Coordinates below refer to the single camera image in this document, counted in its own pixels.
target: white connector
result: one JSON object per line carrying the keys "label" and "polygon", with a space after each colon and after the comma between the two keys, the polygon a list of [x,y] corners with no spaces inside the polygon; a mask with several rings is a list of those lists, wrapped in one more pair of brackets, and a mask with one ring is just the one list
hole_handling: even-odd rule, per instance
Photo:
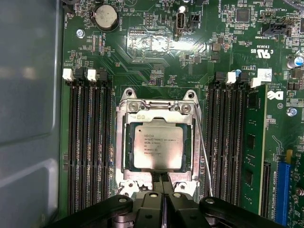
{"label": "white connector", "polygon": [[236,72],[228,72],[226,77],[226,84],[231,85],[237,81],[237,74]]}
{"label": "white connector", "polygon": [[74,81],[73,70],[70,68],[63,68],[62,77],[66,81]]}
{"label": "white connector", "polygon": [[262,84],[262,81],[259,77],[254,77],[250,81],[250,88],[258,87]]}
{"label": "white connector", "polygon": [[87,79],[91,82],[97,81],[97,73],[95,69],[88,69],[87,70]]}

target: white label sticker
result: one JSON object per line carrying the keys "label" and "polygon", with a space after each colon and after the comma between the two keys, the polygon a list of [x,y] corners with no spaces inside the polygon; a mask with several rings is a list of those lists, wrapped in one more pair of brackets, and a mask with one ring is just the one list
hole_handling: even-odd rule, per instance
{"label": "white label sticker", "polygon": [[257,69],[257,77],[260,78],[262,82],[271,82],[272,69]]}

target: capacitor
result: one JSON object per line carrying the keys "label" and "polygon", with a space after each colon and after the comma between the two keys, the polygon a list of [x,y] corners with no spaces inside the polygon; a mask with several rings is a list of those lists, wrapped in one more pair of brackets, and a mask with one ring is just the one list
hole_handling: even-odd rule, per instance
{"label": "capacitor", "polygon": [[297,196],[304,196],[304,189],[297,187],[295,188],[295,193]]}
{"label": "capacitor", "polygon": [[103,32],[111,32],[118,27],[119,15],[113,6],[101,5],[92,11],[91,20]]}
{"label": "capacitor", "polygon": [[298,56],[296,58],[291,58],[288,62],[287,62],[287,67],[289,69],[294,69],[296,67],[300,67],[302,66],[304,63],[304,59],[301,56]]}

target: metal wire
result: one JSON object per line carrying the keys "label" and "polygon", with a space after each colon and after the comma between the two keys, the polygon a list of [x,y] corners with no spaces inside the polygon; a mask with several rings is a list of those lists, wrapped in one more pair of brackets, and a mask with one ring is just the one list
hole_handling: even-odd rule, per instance
{"label": "metal wire", "polygon": [[291,2],[291,0],[282,0],[283,2],[285,2],[287,5],[295,8],[296,10],[299,10],[299,11],[304,11],[304,7],[303,6],[299,6],[293,2]]}
{"label": "metal wire", "polygon": [[201,146],[203,148],[203,152],[204,152],[206,171],[207,171],[207,175],[208,175],[209,193],[210,193],[210,196],[213,197],[211,174],[210,174],[210,169],[209,169],[209,164],[208,164],[207,152],[206,152],[206,148],[205,148],[205,141],[204,141],[204,136],[203,136],[203,130],[201,127],[198,106],[194,105],[194,110],[195,110],[195,115],[196,115],[196,119],[197,119],[198,126],[199,126],[200,144],[201,144]]}

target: cpu socket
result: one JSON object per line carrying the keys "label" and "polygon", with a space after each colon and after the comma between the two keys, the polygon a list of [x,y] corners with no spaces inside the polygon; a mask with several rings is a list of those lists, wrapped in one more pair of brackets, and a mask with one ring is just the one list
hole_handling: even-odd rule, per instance
{"label": "cpu socket", "polygon": [[116,108],[115,179],[118,194],[152,189],[153,172],[167,172],[174,190],[193,196],[199,186],[201,109],[196,93],[182,100],[137,98],[125,89]]}

